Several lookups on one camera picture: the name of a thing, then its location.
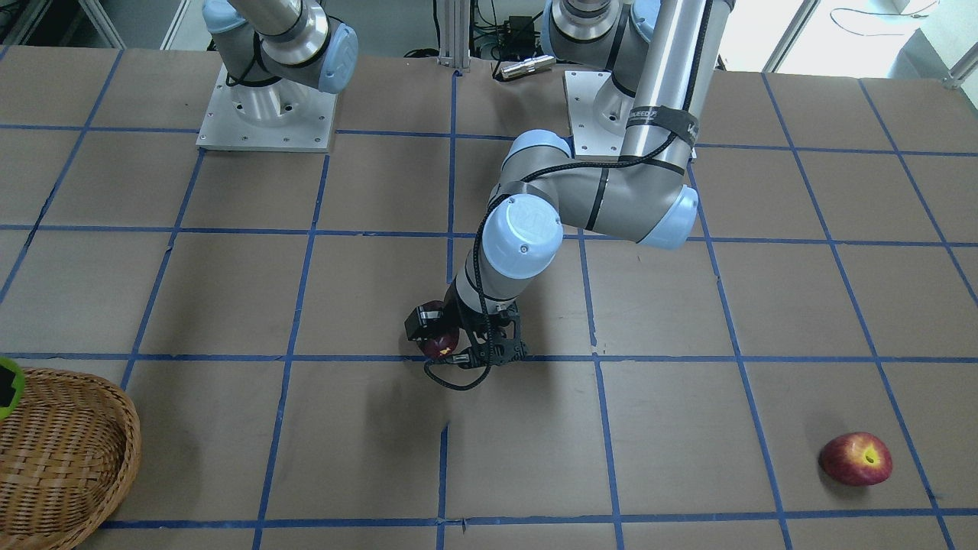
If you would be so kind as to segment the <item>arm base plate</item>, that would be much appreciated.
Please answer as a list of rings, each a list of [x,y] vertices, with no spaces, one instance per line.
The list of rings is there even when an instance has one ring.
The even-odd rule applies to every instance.
[[[567,112],[578,160],[683,167],[698,142],[708,79],[652,72],[569,70]]]
[[[328,153],[338,95],[281,80],[228,85],[221,67],[196,146],[220,152]]]

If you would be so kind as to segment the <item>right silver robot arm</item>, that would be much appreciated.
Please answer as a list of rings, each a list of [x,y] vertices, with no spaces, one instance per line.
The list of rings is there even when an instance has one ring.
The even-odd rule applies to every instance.
[[[358,36],[321,1],[206,1],[202,17],[228,86],[286,80],[338,94],[355,72]]]

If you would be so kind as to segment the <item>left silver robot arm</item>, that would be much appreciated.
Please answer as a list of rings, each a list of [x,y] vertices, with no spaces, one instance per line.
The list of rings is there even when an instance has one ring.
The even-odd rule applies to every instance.
[[[523,359],[517,297],[573,227],[655,248],[687,241],[698,193],[685,168],[733,1],[549,1],[545,52],[565,74],[572,139],[528,130],[500,164],[474,246],[406,338],[426,364],[489,370]]]

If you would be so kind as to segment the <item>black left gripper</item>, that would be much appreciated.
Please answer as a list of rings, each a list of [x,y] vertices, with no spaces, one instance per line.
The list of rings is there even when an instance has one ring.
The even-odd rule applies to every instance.
[[[406,339],[418,347],[439,322],[458,327],[460,341],[454,353],[437,360],[426,358],[433,364],[498,366],[523,360],[529,354],[514,304],[502,312],[483,315],[460,302],[426,302],[406,317]]]

